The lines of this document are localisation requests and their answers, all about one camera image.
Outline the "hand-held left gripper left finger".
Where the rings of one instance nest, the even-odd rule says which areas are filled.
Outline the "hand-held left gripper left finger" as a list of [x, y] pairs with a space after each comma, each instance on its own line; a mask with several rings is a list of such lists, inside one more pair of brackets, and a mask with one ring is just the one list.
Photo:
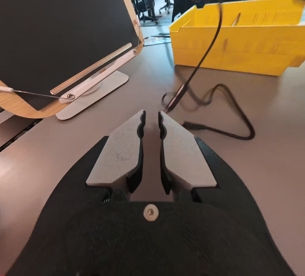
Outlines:
[[132, 194], [142, 181], [146, 112], [139, 111], [110, 133], [86, 180], [87, 186]]

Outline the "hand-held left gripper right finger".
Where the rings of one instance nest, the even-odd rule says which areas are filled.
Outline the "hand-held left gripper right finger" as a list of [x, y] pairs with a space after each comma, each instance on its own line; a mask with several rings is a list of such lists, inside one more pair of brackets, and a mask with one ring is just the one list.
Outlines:
[[214, 188], [217, 182], [195, 136], [165, 112], [158, 113], [160, 171], [165, 193]]

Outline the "yellow plastic bin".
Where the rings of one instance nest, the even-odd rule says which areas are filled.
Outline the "yellow plastic bin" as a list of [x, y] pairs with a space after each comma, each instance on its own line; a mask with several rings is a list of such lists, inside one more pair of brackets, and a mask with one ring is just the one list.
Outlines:
[[[304, 0], [247, 0], [222, 4], [219, 34], [202, 68], [280, 76], [305, 59]], [[237, 26], [232, 26], [241, 12]], [[219, 4], [193, 6], [170, 27], [175, 65], [196, 67], [219, 24]]]

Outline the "black board on stand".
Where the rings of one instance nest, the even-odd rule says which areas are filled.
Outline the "black board on stand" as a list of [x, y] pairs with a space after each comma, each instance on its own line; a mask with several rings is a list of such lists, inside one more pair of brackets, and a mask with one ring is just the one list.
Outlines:
[[1, 107], [46, 118], [102, 88], [143, 34], [131, 0], [1, 0]]

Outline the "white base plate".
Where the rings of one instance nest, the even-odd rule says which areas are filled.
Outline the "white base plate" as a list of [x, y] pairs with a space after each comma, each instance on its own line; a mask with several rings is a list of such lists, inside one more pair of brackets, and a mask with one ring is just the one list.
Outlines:
[[63, 110], [56, 114], [59, 120], [70, 119], [81, 113], [100, 99], [115, 91], [129, 80], [129, 76], [115, 71], [93, 88], [85, 92], [76, 101], [71, 102]]

